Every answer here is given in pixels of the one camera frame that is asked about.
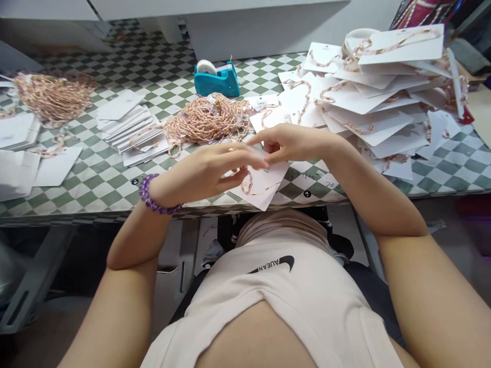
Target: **swoosh logo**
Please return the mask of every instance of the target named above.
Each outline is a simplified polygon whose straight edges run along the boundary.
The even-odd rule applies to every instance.
[[[295,258],[293,256],[281,257],[278,260],[271,261],[269,263],[266,263],[264,266],[258,267],[255,270],[248,272],[248,274],[249,273],[258,273],[259,271],[263,271],[267,268],[271,268],[271,267],[274,267],[276,265],[280,265],[282,263],[286,263],[288,266],[290,266],[290,270],[288,271],[288,273],[290,273],[292,271],[293,265],[295,264]]]

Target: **white t-shirt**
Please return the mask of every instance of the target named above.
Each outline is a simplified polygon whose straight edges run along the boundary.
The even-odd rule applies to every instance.
[[[228,322],[262,300],[319,367],[403,367],[383,320],[331,256],[325,229],[294,210],[263,213],[244,226],[237,247],[211,268],[142,367],[194,367]]]

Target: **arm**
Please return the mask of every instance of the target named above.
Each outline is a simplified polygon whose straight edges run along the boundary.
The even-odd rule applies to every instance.
[[[322,158],[375,234],[409,353],[424,367],[491,366],[491,311],[429,235],[414,205],[347,141],[280,124],[259,132],[268,162]],[[406,366],[407,357],[399,357]]]
[[[247,171],[267,164],[245,144],[197,149],[150,183],[159,205],[208,198],[234,188]],[[157,258],[171,217],[136,205],[111,245],[107,269],[72,345],[59,367],[139,367],[148,349]]]

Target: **green and white checkered surface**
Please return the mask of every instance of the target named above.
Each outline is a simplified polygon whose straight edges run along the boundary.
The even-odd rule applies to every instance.
[[[82,147],[82,153],[60,187],[33,188],[31,195],[0,203],[0,226],[48,225],[113,222],[126,218],[139,201],[135,183],[149,173],[163,173],[176,163],[167,154],[146,164],[125,168],[122,156],[100,138],[95,110],[125,89],[146,94],[146,105],[157,118],[177,113],[196,98],[193,72],[196,59],[188,42],[166,44],[161,34],[147,37],[135,20],[117,23],[126,34],[114,43],[109,55],[58,55],[38,59],[47,68],[63,72],[89,73],[99,88],[92,98],[94,106],[69,124],[79,141],[68,146]],[[244,97],[277,94],[283,91],[277,74],[293,70],[305,53],[270,56],[234,62]],[[0,106],[11,104],[0,96]],[[27,111],[25,106],[19,112]],[[57,130],[43,130],[39,141],[53,145]],[[196,149],[187,145],[182,159]],[[395,179],[394,184],[410,197],[482,193],[491,191],[491,151],[472,126],[439,148],[431,160],[412,160],[414,179]],[[270,209],[321,205],[346,200],[342,189],[329,189],[317,182],[326,173],[323,162],[292,162]],[[217,216],[241,211],[257,211],[239,197],[225,193],[188,204],[176,215],[181,218]]]

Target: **finger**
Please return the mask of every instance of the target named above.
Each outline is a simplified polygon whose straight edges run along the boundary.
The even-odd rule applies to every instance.
[[[277,164],[278,162],[288,161],[287,157],[288,157],[288,154],[287,154],[286,149],[280,149],[279,151],[276,151],[276,152],[273,152],[272,154],[270,154],[267,157],[266,161],[268,162],[268,164],[274,165],[274,164]]]
[[[213,163],[223,172],[247,165],[262,169],[267,169],[269,167],[263,158],[248,149],[217,155],[213,159]]]
[[[258,144],[265,141],[276,142],[276,130],[275,128],[265,129],[254,135],[251,139],[247,141],[249,146]]]
[[[226,153],[229,151],[236,151],[236,150],[245,150],[247,149],[247,144],[243,142],[239,143],[220,143],[213,145],[215,152],[217,153]]]
[[[281,148],[281,146],[277,142],[273,142],[273,141],[264,142],[264,150],[267,153],[273,153],[273,152],[279,151],[280,148]]]
[[[239,170],[234,175],[222,178],[218,181],[216,189],[219,193],[226,192],[232,188],[238,187],[247,176],[247,170]]]

